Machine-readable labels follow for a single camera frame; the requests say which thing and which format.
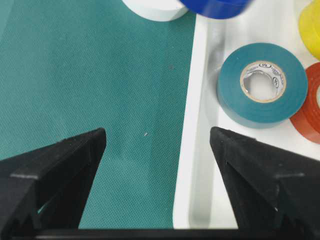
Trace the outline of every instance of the blue electrical tape roll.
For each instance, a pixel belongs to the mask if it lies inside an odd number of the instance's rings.
[[[180,0],[191,11],[212,19],[229,19],[242,13],[252,0]]]

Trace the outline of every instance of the red electrical tape roll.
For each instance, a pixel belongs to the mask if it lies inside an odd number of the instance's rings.
[[[306,69],[308,94],[300,110],[290,120],[306,139],[320,144],[320,62]]]

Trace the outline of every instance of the electrical tape roll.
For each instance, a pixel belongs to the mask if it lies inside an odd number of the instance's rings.
[[[179,0],[122,0],[135,14],[148,20],[168,22],[182,17],[188,9]]]
[[[252,0],[180,0],[191,11],[212,19],[229,19],[242,13]]]
[[[306,139],[320,144],[320,62],[306,69],[308,93],[301,109],[290,120]]]
[[[306,48],[320,60],[320,0],[314,0],[302,10],[299,32]]]
[[[255,73],[270,77],[275,97],[258,100],[248,93],[244,81]],[[299,60],[270,43],[253,43],[234,51],[223,63],[217,82],[222,109],[249,128],[269,128],[290,118],[303,105],[307,91],[307,75]]]

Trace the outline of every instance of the white electrical tape roll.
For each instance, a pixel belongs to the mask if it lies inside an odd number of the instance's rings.
[[[157,22],[180,18],[188,9],[178,0],[122,0],[137,15]]]

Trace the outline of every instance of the teal textured surface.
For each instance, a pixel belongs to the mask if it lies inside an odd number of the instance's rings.
[[[0,3],[0,41],[7,25],[14,0],[1,0]]]
[[[15,0],[0,38],[0,159],[103,127],[80,227],[172,228],[194,24],[120,0]]]

